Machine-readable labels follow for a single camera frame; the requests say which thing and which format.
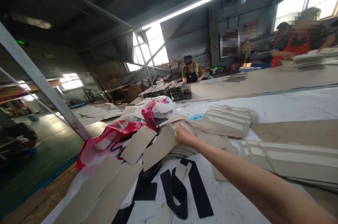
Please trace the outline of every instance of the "worker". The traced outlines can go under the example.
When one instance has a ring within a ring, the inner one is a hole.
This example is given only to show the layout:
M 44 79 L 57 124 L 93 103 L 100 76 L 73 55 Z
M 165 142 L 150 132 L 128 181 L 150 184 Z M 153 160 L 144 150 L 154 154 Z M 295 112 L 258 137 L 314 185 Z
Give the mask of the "worker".
M 272 67 L 280 66 L 282 60 L 291 60 L 293 56 L 308 53 L 316 48 L 316 42 L 321 43 L 318 52 L 334 44 L 335 35 L 328 34 L 319 24 L 320 12 L 319 8 L 311 7 L 295 17 L 289 31 L 279 36 L 271 51 Z
M 272 49 L 272 48 L 275 46 L 275 44 L 276 44 L 278 38 L 279 38 L 282 34 L 284 34 L 285 32 L 287 32 L 288 29 L 289 29 L 289 24 L 288 24 L 286 21 L 280 23 L 280 24 L 277 26 L 278 32 L 277 32 L 277 34 L 275 35 L 275 38 L 273 39 L 273 41 L 270 43 L 270 49 Z
M 184 66 L 182 68 L 182 78 L 184 84 L 199 82 L 205 77 L 205 73 L 200 64 L 193 61 L 191 55 L 184 56 Z
M 283 179 L 238 156 L 215 148 L 178 124 L 175 138 L 201 153 L 218 171 L 272 223 L 338 224 L 315 201 Z

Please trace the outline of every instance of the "poster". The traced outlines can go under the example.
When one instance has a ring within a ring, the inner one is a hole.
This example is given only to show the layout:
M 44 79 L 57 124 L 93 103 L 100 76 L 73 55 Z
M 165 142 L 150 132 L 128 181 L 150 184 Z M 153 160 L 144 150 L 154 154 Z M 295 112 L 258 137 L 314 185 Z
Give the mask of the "poster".
M 244 24 L 243 37 L 244 41 L 254 39 L 258 33 L 258 20 L 250 21 Z

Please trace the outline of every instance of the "red apron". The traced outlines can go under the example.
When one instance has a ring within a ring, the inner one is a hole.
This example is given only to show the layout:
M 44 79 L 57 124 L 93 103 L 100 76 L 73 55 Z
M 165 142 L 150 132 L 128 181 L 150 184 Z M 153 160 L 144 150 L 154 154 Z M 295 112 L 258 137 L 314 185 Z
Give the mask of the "red apron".
M 294 38 L 294 35 L 292 34 L 290 41 L 288 42 L 288 44 L 286 45 L 283 51 L 293 52 L 295 56 L 297 56 L 301 54 L 307 54 L 311 50 L 309 33 L 306 35 L 306 43 L 303 46 L 298 46 L 298 47 L 291 46 L 291 41 L 293 38 Z M 282 65 L 281 61 L 282 61 L 282 56 L 274 57 L 271 62 L 271 67 L 277 67 L 277 66 Z

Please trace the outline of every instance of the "forearm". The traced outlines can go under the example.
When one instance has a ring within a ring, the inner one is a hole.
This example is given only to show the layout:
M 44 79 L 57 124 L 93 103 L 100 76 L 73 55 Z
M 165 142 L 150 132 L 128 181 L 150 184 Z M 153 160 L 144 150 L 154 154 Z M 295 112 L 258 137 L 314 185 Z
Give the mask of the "forearm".
M 289 52 L 288 51 L 279 51 L 279 50 L 274 50 L 270 53 L 272 57 L 279 57 L 283 55 L 287 55 Z
M 272 223 L 334 223 L 323 209 L 281 178 L 200 140 L 192 147 L 207 158 Z
M 324 40 L 323 46 L 330 47 L 334 44 L 335 40 L 336 40 L 336 36 L 334 34 L 328 35 Z

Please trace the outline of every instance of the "ceiling light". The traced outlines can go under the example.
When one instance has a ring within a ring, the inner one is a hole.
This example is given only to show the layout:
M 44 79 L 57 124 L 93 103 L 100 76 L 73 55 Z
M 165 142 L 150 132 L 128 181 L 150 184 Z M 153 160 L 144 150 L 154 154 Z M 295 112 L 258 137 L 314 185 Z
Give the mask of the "ceiling light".
M 157 21 L 155 21 L 155 22 L 153 22 L 151 24 L 148 24 L 148 25 L 142 27 L 142 29 L 144 30 L 144 29 L 147 29 L 147 28 L 153 26 L 154 24 L 158 24 L 158 23 L 161 23 L 163 21 L 169 20 L 169 19 L 171 19 L 171 18 L 173 18 L 173 17 L 175 17 L 175 16 L 177 16 L 179 14 L 185 13 L 186 11 L 189 11 L 189 10 L 195 8 L 195 7 L 201 6 L 201 5 L 203 5 L 203 4 L 205 4 L 205 3 L 209 2 L 209 1 L 211 1 L 211 0 L 201 0 L 201 1 L 197 2 L 197 3 L 195 3 L 195 4 L 192 4 L 191 6 L 187 6 L 187 7 L 183 8 L 183 9 L 181 9 L 181 10 L 175 12 L 175 13 L 172 13 L 172 14 L 170 14 L 170 15 L 162 18 L 162 19 L 159 19 L 159 20 L 157 20 Z

